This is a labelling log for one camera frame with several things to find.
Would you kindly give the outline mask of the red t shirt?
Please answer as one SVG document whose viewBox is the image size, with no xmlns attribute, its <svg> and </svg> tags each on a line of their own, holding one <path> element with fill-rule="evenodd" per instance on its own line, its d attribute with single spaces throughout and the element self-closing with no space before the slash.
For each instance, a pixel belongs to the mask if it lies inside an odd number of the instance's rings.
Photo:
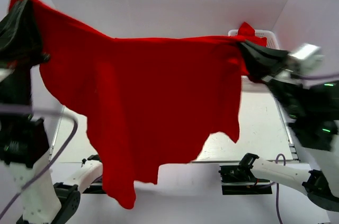
<svg viewBox="0 0 339 224">
<path fill-rule="evenodd" d="M 134 182 L 157 183 L 164 164 L 195 160 L 210 134 L 239 138 L 243 36 L 110 38 L 32 0 L 47 90 L 87 118 L 103 189 L 132 209 Z"/>
</svg>

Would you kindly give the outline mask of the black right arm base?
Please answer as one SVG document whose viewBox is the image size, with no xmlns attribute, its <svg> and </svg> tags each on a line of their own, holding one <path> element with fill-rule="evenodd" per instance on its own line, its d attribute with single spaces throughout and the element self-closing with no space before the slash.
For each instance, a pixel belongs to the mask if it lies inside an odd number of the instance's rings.
<svg viewBox="0 0 339 224">
<path fill-rule="evenodd" d="M 221 165 L 219 169 L 223 195 L 270 195 L 272 182 L 246 174 L 237 165 Z"/>
</svg>

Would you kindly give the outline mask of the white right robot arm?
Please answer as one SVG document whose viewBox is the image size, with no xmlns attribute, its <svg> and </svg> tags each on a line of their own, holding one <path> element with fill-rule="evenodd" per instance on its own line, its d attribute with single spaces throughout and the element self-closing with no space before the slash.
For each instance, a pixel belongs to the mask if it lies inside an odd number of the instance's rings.
<svg viewBox="0 0 339 224">
<path fill-rule="evenodd" d="M 289 127 L 317 162 L 318 170 L 299 170 L 246 154 L 239 174 L 246 181 L 263 178 L 293 188 L 322 209 L 338 211 L 338 81 L 305 87 L 304 80 L 322 59 L 320 47 L 302 44 L 276 50 L 250 41 L 239 44 L 246 69 L 264 83 L 292 119 Z"/>
</svg>

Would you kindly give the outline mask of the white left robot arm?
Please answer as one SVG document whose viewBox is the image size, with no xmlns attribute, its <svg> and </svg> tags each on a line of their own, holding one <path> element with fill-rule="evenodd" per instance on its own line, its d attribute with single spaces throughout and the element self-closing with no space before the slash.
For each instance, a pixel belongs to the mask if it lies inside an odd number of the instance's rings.
<svg viewBox="0 0 339 224">
<path fill-rule="evenodd" d="M 66 223 L 81 195 L 112 168 L 93 155 L 70 178 L 53 183 L 44 119 L 33 119 L 31 68 L 48 62 L 30 0 L 14 3 L 1 20 L 1 162 L 13 176 L 22 200 L 19 223 Z"/>
</svg>

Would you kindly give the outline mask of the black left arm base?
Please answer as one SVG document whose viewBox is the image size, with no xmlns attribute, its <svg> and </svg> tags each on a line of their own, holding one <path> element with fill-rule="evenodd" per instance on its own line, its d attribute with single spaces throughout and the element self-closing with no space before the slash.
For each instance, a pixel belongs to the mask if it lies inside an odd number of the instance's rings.
<svg viewBox="0 0 339 224">
<path fill-rule="evenodd" d="M 86 188 L 82 194 L 106 194 L 103 190 L 102 183 L 92 183 L 88 188 Z"/>
</svg>

